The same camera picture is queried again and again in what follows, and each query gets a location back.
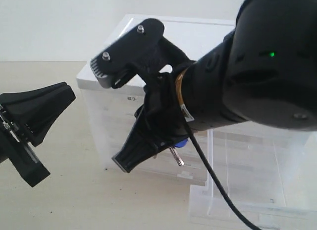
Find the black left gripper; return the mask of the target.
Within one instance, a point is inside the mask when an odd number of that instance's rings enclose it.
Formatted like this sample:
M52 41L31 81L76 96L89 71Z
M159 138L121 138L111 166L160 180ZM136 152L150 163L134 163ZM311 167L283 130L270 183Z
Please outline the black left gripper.
M0 161L9 160L21 178L35 187L51 173L29 145L40 145L52 124L76 99L66 82L0 95ZM22 127L30 132L25 136Z

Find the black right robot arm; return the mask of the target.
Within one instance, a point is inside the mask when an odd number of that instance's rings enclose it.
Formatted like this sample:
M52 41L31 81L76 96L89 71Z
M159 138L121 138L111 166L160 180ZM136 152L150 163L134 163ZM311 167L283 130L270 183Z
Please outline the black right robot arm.
M136 122L113 161L126 173L193 134L243 122L317 129L317 0L245 0L236 26L197 61L162 36L129 32L113 86L146 83Z

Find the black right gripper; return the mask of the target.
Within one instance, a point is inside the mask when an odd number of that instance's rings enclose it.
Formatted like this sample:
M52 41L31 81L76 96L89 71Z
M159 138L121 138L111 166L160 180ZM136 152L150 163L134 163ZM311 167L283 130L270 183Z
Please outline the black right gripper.
M123 147L112 157L125 173L166 149L170 150L178 166L184 165L175 148L186 141L188 135L181 124L174 81L175 72L193 62L166 38L162 39L161 45L168 64L159 72L148 74L147 79L137 74L146 83L145 98L134 114L136 121Z

